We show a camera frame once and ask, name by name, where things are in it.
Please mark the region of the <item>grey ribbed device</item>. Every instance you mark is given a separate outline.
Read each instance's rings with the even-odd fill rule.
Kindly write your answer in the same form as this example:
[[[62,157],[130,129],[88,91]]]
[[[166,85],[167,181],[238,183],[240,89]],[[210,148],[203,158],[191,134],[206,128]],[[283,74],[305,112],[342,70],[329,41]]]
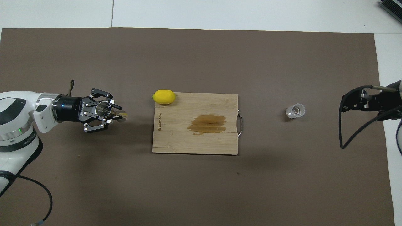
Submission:
[[[386,12],[402,17],[402,0],[380,0],[380,6]]]

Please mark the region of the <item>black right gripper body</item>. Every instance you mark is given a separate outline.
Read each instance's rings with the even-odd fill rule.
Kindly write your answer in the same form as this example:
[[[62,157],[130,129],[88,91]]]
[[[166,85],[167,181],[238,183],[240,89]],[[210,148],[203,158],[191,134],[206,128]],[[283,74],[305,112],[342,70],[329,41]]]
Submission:
[[[378,112],[377,116],[373,118],[374,121],[402,119],[401,91],[382,91],[372,95],[371,98],[370,109]]]

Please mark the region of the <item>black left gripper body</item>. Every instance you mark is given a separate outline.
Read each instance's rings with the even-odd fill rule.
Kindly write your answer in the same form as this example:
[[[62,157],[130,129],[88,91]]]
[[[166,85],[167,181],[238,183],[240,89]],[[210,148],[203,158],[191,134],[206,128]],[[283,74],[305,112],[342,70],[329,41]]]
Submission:
[[[94,107],[86,107],[90,102],[94,102],[93,96],[57,96],[53,102],[53,116],[58,122],[92,122],[96,116]]]

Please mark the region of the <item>small clear glass cup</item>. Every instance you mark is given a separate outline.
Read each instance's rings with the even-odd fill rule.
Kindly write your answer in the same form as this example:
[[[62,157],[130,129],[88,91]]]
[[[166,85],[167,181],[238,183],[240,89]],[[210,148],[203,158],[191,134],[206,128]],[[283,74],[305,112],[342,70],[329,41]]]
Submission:
[[[286,116],[289,119],[296,119],[303,117],[306,113],[306,108],[303,104],[296,103],[286,109]]]

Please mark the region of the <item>yellow lemon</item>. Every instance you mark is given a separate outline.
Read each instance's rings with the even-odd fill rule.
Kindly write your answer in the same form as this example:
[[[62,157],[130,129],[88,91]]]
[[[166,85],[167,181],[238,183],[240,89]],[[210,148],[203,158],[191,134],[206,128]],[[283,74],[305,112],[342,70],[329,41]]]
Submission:
[[[153,95],[152,99],[158,104],[171,104],[175,101],[176,95],[172,90],[159,89]]]

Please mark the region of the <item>brown table mat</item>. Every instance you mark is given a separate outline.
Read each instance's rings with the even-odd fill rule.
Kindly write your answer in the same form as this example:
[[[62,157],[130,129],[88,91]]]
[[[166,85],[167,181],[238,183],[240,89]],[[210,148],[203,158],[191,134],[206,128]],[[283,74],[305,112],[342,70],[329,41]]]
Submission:
[[[338,108],[378,85],[373,34],[145,28],[3,29],[0,92],[110,92],[123,123],[64,122],[22,173],[49,226],[393,226],[382,122],[342,150]],[[152,153],[152,94],[238,94],[237,156]],[[303,117],[286,109],[303,104]]]

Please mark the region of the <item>steel double jigger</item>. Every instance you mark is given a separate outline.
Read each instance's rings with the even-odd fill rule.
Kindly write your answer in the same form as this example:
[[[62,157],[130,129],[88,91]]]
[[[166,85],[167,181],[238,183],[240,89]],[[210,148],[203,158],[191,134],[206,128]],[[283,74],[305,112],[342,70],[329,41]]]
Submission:
[[[127,112],[123,111],[122,107],[107,101],[99,102],[95,107],[95,113],[102,119],[118,122],[124,122],[128,118]]]

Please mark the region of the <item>wooden cutting board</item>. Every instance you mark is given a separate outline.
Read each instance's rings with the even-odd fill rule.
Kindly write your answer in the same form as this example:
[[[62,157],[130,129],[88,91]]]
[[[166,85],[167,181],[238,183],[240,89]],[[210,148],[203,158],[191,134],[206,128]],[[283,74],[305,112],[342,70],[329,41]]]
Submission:
[[[237,155],[238,95],[176,92],[173,103],[155,103],[152,151]]]

